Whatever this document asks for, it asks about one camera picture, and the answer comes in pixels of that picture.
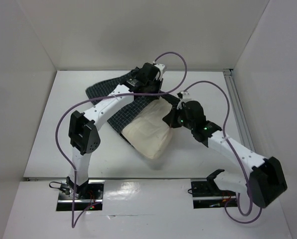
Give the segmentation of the cream white pillow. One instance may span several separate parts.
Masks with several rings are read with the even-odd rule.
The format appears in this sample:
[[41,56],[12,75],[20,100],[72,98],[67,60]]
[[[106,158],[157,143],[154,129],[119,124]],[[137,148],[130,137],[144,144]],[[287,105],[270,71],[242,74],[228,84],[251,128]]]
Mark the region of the cream white pillow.
[[172,129],[162,120],[171,108],[163,98],[152,101],[122,130],[122,136],[142,156],[157,160],[172,139]]

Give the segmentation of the dark blue checkered pillowcase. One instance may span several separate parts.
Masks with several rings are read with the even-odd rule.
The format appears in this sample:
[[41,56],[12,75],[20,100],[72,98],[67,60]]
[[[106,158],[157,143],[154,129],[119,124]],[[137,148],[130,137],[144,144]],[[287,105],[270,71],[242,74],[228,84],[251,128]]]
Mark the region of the dark blue checkered pillowcase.
[[[101,101],[101,97],[108,96],[116,89],[118,84],[124,80],[133,78],[140,69],[136,67],[125,75],[98,82],[86,89],[86,95],[89,99],[96,99],[92,104],[96,105]],[[122,130],[138,116],[149,103],[158,100],[159,97],[154,96],[135,96],[134,101],[121,108],[117,113],[108,119],[109,125],[118,133],[122,134]],[[86,118],[77,119],[77,127],[73,129],[73,117],[70,119],[69,137],[72,146],[85,149],[87,153],[94,151],[100,143],[99,135],[94,126],[88,128],[91,124],[87,123]]]

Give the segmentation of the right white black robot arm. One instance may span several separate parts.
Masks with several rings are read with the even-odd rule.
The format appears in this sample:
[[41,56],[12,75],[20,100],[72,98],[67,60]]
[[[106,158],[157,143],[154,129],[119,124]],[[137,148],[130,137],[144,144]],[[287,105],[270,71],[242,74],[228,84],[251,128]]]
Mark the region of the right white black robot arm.
[[196,141],[214,149],[237,165],[243,165],[256,206],[266,208],[287,190],[280,161],[275,157],[265,158],[256,154],[224,135],[220,126],[206,119],[199,102],[180,102],[162,120],[171,128],[187,128]]

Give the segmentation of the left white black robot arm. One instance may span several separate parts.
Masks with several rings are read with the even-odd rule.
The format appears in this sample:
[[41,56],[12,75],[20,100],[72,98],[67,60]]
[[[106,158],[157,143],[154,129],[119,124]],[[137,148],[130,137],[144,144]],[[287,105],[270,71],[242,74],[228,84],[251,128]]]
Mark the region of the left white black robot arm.
[[99,147],[98,131],[115,113],[134,101],[134,96],[121,96],[125,93],[151,93],[160,91],[166,66],[157,63],[144,63],[136,73],[124,75],[113,89],[105,93],[112,96],[99,101],[92,108],[71,114],[69,125],[70,144],[72,145],[72,169],[67,177],[69,192],[77,199],[87,194],[89,181],[88,168],[91,154]]

